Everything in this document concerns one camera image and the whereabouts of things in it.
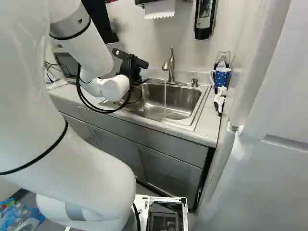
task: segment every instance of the black cable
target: black cable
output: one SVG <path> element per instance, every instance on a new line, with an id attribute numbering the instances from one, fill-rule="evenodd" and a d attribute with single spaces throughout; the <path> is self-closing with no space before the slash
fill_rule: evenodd
<path id="1" fill-rule="evenodd" d="M 12 170 L 9 170 L 9 171 L 5 171 L 5 172 L 0 172 L 0 176 L 4 176 L 4 175 L 8 175 L 8 174 L 12 174 L 14 172 L 18 172 L 20 170 L 23 170 L 33 164 L 35 164 L 37 161 L 43 159 L 45 156 L 47 156 L 48 153 L 50 153 L 60 142 L 61 140 L 63 139 L 63 137 L 65 136 L 66 132 L 67 132 L 67 129 L 68 129 L 68 123 L 67 123 L 67 120 L 65 120 L 65 127 L 64 127 L 64 130 L 62 131 L 60 137 L 53 143 L 52 146 L 50 146 L 46 151 L 44 151 L 41 155 L 39 155 L 38 157 L 34 158 L 33 160 L 31 160 L 30 162 L 20 166 L 20 167 L 17 167 L 15 169 L 12 169 Z"/>
<path id="2" fill-rule="evenodd" d="M 140 231 L 140 230 L 141 230 L 141 227 L 140 227 L 140 218 L 139 218 L 139 213 L 138 213 L 137 207 L 135 206 L 135 203 L 133 203 L 133 208 L 134 208 L 134 212 L 135 212 L 135 216 L 136 216 L 137 231 Z"/>
<path id="3" fill-rule="evenodd" d="M 127 104 L 133 104 L 133 103 L 136 103 L 138 102 L 141 98 L 142 98 L 142 90 L 140 88 L 137 88 L 139 91 L 140 91 L 140 97 L 139 99 L 135 100 L 134 102 L 128 102 Z"/>
<path id="4" fill-rule="evenodd" d="M 47 62 L 47 61 L 45 61 L 45 63 L 47 63 L 47 64 L 49 64 L 49 65 L 52 65 L 52 66 L 58 66 L 58 64 L 51 64 L 51 63 L 49 63 L 49 62 Z M 64 63 L 60 63 L 60 62 L 59 62 L 59 64 L 65 66 L 67 72 L 69 73 L 69 76 L 72 76 L 72 73 L 69 71 L 67 65 L 65 65 Z"/>
<path id="5" fill-rule="evenodd" d="M 125 107 L 127 105 L 127 103 L 129 102 L 130 97 L 131 97 L 131 92 L 132 92 L 131 86 L 128 90 L 128 96 L 127 96 L 126 100 L 124 101 L 124 103 L 120 107 L 118 107 L 117 109 L 114 109 L 114 110 L 105 110 L 105 109 L 94 106 L 93 104 L 91 104 L 87 100 L 87 98 L 83 95 L 81 88 L 80 88 L 80 76 L 77 76 L 77 78 L 76 78 L 76 89 L 77 89 L 77 93 L 78 93 L 80 100 L 86 105 L 87 108 L 89 108 L 89 109 L 91 109 L 95 112 L 101 113 L 101 114 L 113 113 L 113 112 L 116 112 L 116 111 L 122 109 L 123 107 Z"/>
<path id="6" fill-rule="evenodd" d="M 47 70 L 46 70 L 46 74 L 47 74 L 47 77 L 49 78 L 50 82 L 51 82 L 51 83 L 54 83 L 54 81 L 50 78 L 50 76 L 49 76 L 49 74 L 48 74 L 48 70 L 49 70 L 49 68 L 51 68 L 52 66 L 53 66 L 52 64 L 49 65 L 49 67 L 48 67 Z"/>

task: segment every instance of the refrigerator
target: refrigerator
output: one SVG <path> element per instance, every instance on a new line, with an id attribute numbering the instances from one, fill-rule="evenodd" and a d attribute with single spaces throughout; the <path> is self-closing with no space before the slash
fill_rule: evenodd
<path id="1" fill-rule="evenodd" d="M 243 22 L 195 231 L 308 230 L 308 1 L 256 11 Z"/>

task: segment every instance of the paper towel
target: paper towel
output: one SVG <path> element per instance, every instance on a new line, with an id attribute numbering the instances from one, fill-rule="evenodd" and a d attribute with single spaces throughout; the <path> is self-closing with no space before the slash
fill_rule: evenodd
<path id="1" fill-rule="evenodd" d="M 175 0 L 160 0 L 144 4 L 144 19 L 173 17 L 175 13 Z"/>

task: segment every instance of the faucet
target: faucet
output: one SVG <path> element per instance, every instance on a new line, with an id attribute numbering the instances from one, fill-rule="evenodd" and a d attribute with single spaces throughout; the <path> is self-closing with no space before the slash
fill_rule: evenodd
<path id="1" fill-rule="evenodd" d="M 174 76 L 175 76 L 175 72 L 174 72 L 175 59 L 174 59 L 173 47 L 170 47 L 170 50 L 171 50 L 170 59 L 167 60 L 164 63 L 163 67 L 162 67 L 163 71 L 168 71 L 168 73 L 169 73 L 167 84 L 186 86 L 186 83 L 180 83 L 180 82 L 176 82 L 174 80 Z"/>

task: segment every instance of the faucet handle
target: faucet handle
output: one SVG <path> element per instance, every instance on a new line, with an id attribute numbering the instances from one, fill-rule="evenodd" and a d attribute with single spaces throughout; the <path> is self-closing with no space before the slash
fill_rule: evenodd
<path id="1" fill-rule="evenodd" d="M 174 62 L 175 62 L 175 60 L 174 60 L 173 47 L 170 47 L 170 50 L 171 50 L 170 62 L 174 63 Z"/>
<path id="2" fill-rule="evenodd" d="M 197 78 L 191 78 L 189 81 L 192 82 L 193 88 L 197 88 L 199 86 Z"/>

